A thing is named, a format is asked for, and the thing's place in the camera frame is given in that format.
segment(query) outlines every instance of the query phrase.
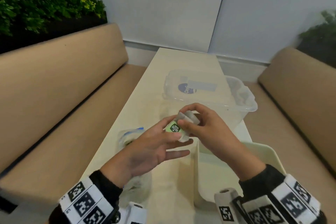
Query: beige bench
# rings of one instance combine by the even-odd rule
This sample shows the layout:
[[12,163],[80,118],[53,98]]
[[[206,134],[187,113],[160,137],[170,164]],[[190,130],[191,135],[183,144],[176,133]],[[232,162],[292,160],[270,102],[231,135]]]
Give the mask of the beige bench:
[[244,119],[252,140],[271,146],[336,223],[336,69],[285,48],[258,82],[245,83],[258,103]]
[[53,128],[0,179],[2,197],[54,205],[80,179],[146,69],[127,61],[116,24],[0,56],[0,172]]

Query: blue logo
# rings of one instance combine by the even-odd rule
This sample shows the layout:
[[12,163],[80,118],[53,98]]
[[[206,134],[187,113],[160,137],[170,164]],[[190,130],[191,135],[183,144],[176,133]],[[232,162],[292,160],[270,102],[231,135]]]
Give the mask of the blue logo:
[[185,93],[185,94],[193,94],[196,92],[196,89],[191,89],[187,87],[187,83],[182,83],[178,86],[179,91]]

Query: white table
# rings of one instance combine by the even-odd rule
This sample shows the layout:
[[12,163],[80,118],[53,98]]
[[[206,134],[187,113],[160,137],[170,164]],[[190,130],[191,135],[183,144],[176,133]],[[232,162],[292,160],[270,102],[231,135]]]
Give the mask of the white table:
[[[214,55],[160,48],[138,85],[129,97],[83,176],[99,169],[115,153],[117,134],[121,130],[144,126],[149,128],[162,118],[163,84],[166,75],[174,69],[188,69],[217,73],[222,70]],[[241,141],[252,141],[242,121],[234,130]],[[195,149],[195,143],[185,148]],[[220,223],[216,212],[195,209],[193,203],[193,158],[163,162],[152,171],[152,188],[148,199],[142,202],[148,210],[147,223]]]

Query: storage box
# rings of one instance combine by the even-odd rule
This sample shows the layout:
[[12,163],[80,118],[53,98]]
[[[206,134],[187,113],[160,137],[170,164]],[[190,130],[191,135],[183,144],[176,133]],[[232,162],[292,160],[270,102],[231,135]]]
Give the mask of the storage box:
[[[247,148],[261,161],[275,167],[286,174],[278,155],[271,147],[252,142],[243,142]],[[201,209],[213,209],[214,194],[225,188],[234,188],[240,196],[243,191],[238,183],[239,178],[233,170],[212,154],[201,143],[197,143],[194,154],[194,204]]]
[[167,108],[174,110],[174,113],[165,113],[166,116],[197,102],[215,110],[230,129],[234,129],[248,112],[258,109],[254,95],[238,78],[189,70],[169,72],[163,98],[170,103]]

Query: person's left hand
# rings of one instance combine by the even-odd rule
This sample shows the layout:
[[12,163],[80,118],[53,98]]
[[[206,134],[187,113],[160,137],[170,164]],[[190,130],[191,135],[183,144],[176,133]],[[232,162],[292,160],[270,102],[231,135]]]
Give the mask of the person's left hand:
[[193,143],[192,139],[179,142],[181,133],[164,131],[174,118],[162,119],[113,156],[101,167],[103,175],[122,188],[132,177],[151,171],[163,161],[189,155],[189,150],[167,151]]

